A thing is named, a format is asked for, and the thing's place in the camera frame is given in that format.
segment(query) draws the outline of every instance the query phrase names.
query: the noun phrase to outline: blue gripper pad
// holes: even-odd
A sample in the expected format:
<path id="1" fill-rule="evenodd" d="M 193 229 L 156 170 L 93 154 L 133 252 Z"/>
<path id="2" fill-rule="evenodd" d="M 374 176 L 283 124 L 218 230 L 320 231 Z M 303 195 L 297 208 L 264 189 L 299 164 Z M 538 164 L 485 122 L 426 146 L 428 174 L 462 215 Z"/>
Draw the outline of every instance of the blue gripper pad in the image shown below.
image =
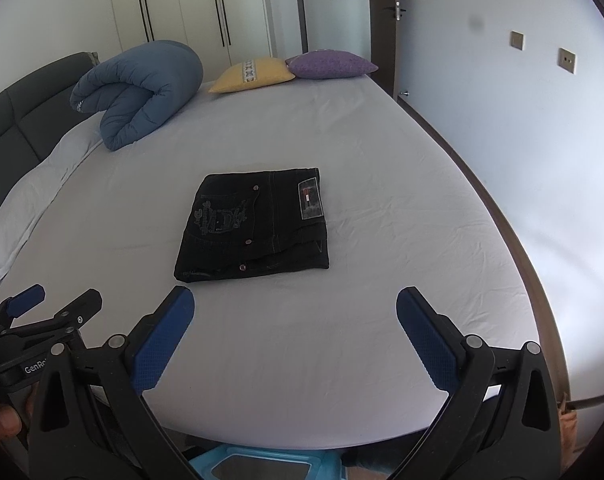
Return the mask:
<path id="1" fill-rule="evenodd" d="M 405 288 L 397 296 L 397 319 L 424 368 L 436 388 L 453 394 L 459 386 L 458 363 L 453 350 L 435 325 L 437 316 L 416 288 Z"/>
<path id="2" fill-rule="evenodd" d="M 131 331 L 135 354 L 131 362 L 131 384 L 138 395 L 154 388 L 189 327 L 195 313 L 192 292 L 176 286 L 154 314 L 144 316 Z M 136 336 L 141 340 L 135 342 Z"/>
<path id="3" fill-rule="evenodd" d="M 20 317 L 42 301 L 44 301 L 44 288 L 41 285 L 33 285 L 9 300 L 6 313 L 10 317 Z"/>

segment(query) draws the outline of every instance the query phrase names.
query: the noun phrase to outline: yellow pillow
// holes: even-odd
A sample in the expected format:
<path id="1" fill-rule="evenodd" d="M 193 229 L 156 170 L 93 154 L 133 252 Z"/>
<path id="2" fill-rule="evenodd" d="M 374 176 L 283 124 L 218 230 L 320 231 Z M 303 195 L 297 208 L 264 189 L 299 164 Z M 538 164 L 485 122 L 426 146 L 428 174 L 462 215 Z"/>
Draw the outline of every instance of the yellow pillow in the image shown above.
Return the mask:
<path id="1" fill-rule="evenodd" d="M 228 94 L 261 86 L 276 85 L 295 78 L 282 59 L 262 57 L 233 65 L 208 90 L 211 94 Z"/>

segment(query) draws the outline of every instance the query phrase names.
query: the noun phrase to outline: wall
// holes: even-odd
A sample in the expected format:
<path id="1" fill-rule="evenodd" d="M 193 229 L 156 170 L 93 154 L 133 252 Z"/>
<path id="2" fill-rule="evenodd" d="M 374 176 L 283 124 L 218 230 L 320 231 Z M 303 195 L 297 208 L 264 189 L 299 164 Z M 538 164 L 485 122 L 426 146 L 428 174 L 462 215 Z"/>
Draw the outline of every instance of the wall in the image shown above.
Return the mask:
<path id="1" fill-rule="evenodd" d="M 0 0 L 0 92 L 76 52 L 120 53 L 111 0 Z"/>
<path id="2" fill-rule="evenodd" d="M 368 0 L 304 0 L 309 50 L 333 48 L 371 58 Z"/>
<path id="3" fill-rule="evenodd" d="M 402 0 L 400 90 L 496 200 L 539 274 L 572 397 L 604 394 L 604 19 L 591 0 Z M 508 44 L 526 34 L 526 49 Z M 577 73 L 557 66 L 578 54 Z"/>
<path id="4" fill-rule="evenodd" d="M 275 54 L 282 59 L 302 53 L 297 0 L 271 0 L 271 30 Z"/>

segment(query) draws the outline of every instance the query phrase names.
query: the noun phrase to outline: white cloth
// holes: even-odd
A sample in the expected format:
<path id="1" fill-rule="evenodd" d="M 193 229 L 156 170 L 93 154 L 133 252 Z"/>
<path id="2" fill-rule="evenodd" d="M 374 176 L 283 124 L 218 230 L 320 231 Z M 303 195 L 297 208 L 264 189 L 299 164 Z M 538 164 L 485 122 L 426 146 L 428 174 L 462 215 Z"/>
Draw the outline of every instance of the white cloth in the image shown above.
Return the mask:
<path id="1" fill-rule="evenodd" d="M 162 128 L 97 148 L 48 207 L 0 297 L 33 283 L 51 316 L 104 298 L 89 346 L 128 333 L 176 284 L 207 174 L 320 170 L 331 268 L 194 283 L 195 318 L 145 398 L 160 422 L 257 447 L 355 446 L 424 428 L 438 392 L 395 314 L 419 288 L 463 333 L 537 340 L 522 280 L 488 211 L 448 155 L 369 78 L 239 94 L 204 90 Z"/>
<path id="2" fill-rule="evenodd" d="M 95 114 L 69 130 L 44 161 L 23 176 L 0 206 L 0 280 L 11 269 L 22 246 L 63 184 L 102 143 Z"/>

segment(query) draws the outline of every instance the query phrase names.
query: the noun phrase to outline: bed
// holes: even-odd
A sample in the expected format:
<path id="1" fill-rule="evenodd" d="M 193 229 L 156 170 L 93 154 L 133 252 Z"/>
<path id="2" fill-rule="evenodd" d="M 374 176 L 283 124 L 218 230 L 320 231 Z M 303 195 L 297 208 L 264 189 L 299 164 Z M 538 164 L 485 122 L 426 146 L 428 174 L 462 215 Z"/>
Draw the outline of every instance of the bed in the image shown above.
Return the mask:
<path id="1" fill-rule="evenodd" d="M 313 167 L 330 269 L 189 285 L 194 321 L 145 398 L 166 427 L 247 446 L 341 448 L 425 428 L 446 394 L 398 324 L 402 288 L 417 286 L 493 346 L 538 335 L 476 192 L 368 77 L 226 96 L 203 88 L 150 136 L 114 153 L 99 146 L 42 215 L 0 298 L 41 283 L 47 299 L 26 323 L 96 288 L 104 306 L 81 332 L 101 345 L 176 284 L 207 174 Z"/>

